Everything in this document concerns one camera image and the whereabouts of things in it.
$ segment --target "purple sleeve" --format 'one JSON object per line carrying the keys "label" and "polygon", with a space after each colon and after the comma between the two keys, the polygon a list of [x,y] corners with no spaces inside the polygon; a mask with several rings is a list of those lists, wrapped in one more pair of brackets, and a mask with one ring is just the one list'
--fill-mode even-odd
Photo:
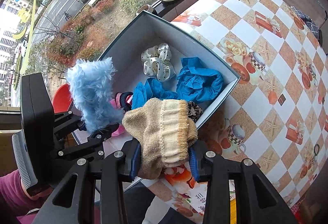
{"label": "purple sleeve", "polygon": [[31,200],[23,192],[19,171],[0,177],[0,195],[4,198],[15,216],[23,216],[34,208],[41,208],[42,200]]}

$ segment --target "beige sock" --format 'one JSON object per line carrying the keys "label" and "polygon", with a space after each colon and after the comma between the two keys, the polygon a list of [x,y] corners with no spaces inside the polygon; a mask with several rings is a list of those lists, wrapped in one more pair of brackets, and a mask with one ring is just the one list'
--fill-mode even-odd
{"label": "beige sock", "polygon": [[188,118],[184,100],[152,98],[141,108],[125,113],[123,126],[141,144],[138,176],[157,178],[162,168],[188,161],[188,147],[197,140],[195,123]]}

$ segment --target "scrunchie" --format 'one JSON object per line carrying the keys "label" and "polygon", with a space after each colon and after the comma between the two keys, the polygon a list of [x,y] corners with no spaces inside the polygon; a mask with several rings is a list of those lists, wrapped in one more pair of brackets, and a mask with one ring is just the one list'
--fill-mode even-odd
{"label": "scrunchie", "polygon": [[141,61],[144,62],[144,74],[157,78],[160,82],[170,80],[175,76],[170,59],[171,51],[168,44],[162,43],[148,48],[141,54]]}

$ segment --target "blue fur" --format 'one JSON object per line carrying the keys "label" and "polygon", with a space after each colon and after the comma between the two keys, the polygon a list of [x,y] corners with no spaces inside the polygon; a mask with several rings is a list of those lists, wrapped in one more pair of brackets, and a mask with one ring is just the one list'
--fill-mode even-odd
{"label": "blue fur", "polygon": [[112,81],[116,71],[112,58],[88,62],[85,70],[77,60],[73,68],[68,69],[66,79],[75,107],[82,112],[87,130],[94,132],[107,125],[122,123],[123,110],[115,109],[109,103],[113,96]]}

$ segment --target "red plastic object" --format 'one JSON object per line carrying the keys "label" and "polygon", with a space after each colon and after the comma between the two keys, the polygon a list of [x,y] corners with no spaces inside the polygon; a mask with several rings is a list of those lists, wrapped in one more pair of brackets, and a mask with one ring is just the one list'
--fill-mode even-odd
{"label": "red plastic object", "polygon": [[67,111],[72,101],[73,98],[69,92],[69,84],[59,87],[52,99],[52,106],[54,107],[55,113]]}

